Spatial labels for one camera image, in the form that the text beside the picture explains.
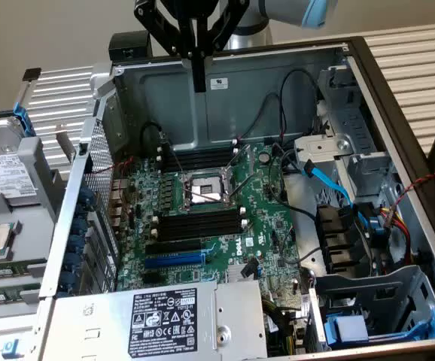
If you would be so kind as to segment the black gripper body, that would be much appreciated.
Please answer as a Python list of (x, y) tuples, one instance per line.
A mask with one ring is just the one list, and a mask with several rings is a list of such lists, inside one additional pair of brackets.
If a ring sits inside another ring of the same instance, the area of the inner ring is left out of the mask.
[(175, 19), (180, 17), (189, 19), (208, 18), (218, 5), (218, 1), (203, 0), (162, 0), (161, 3)]

